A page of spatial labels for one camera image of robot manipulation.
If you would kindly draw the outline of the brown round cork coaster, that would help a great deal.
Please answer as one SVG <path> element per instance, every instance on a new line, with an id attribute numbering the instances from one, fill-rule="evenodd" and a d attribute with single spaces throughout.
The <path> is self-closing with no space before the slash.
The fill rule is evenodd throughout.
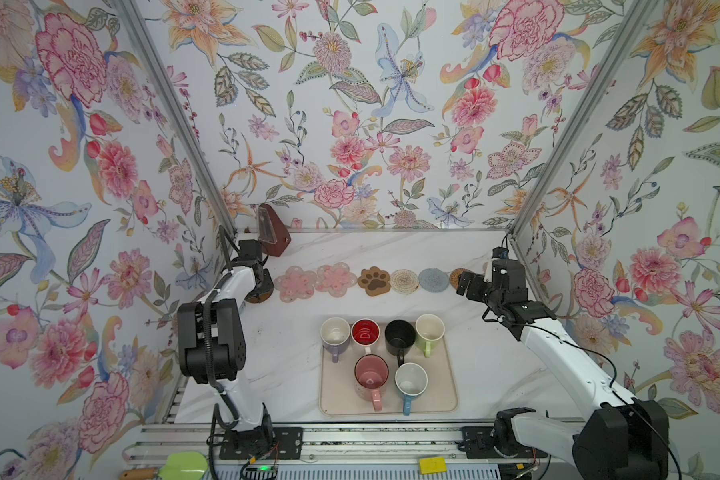
<path id="1" fill-rule="evenodd" d="M 273 294 L 273 289 L 254 289 L 245 298 L 248 303 L 260 304 L 268 300 Z"/>

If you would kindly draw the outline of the woven rattan round coaster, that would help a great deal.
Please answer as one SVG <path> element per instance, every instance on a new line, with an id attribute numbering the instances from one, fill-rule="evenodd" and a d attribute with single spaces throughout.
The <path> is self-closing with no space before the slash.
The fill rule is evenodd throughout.
<path id="1" fill-rule="evenodd" d="M 470 270 L 466 268 L 458 268 L 451 272 L 449 282 L 455 290 L 459 289 L 461 275 L 464 273 L 470 273 Z"/>

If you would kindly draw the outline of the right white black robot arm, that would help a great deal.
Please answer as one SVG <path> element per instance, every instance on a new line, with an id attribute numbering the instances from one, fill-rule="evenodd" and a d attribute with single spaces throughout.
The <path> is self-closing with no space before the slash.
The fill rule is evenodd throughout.
<path id="1" fill-rule="evenodd" d="M 532 300 L 524 265 L 497 248 L 487 274 L 464 271 L 459 295 L 485 305 L 487 323 L 505 327 L 560 382 L 583 426 L 554 420 L 529 408 L 497 413 L 490 446 L 511 458 L 538 450 L 574 466 L 584 479 L 665 479 L 676 458 L 669 419 L 654 400 L 640 400 L 595 361 L 597 352 L 575 344 L 544 303 Z"/>

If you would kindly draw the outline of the cream mug pink handle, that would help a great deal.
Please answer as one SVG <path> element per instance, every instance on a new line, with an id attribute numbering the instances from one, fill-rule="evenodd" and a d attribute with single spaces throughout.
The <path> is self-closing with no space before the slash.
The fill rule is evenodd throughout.
<path id="1" fill-rule="evenodd" d="M 264 268 L 258 277 L 257 289 L 273 289 L 274 282 L 268 269 Z"/>

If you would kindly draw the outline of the grey-blue woven round coaster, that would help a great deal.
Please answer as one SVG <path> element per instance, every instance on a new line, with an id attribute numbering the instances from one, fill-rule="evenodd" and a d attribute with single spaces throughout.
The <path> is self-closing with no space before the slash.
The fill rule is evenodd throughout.
<path id="1" fill-rule="evenodd" d="M 418 274 L 420 287 L 430 293 L 440 293 L 450 287 L 450 276 L 438 268 L 426 268 Z"/>

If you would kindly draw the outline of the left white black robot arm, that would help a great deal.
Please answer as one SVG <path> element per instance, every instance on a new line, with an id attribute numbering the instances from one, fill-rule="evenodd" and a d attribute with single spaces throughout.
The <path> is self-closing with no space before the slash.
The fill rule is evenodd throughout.
<path id="1" fill-rule="evenodd" d="M 237 450 L 269 448 L 276 443 L 271 417 L 243 373 L 247 345 L 242 313 L 247 304 L 267 300 L 274 283 L 261 242 L 237 244 L 224 229 L 220 235 L 225 261 L 220 279 L 177 312 L 180 370 L 210 390 L 211 425 L 224 431 L 225 444 Z"/>

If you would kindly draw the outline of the white multicolour zigzag coaster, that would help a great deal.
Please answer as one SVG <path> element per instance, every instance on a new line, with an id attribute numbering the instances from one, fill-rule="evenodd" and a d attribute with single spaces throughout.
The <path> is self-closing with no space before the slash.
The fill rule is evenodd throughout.
<path id="1" fill-rule="evenodd" d="M 391 289 L 401 295 L 410 295 L 420 286 L 418 275 L 408 269 L 399 269 L 390 275 Z"/>

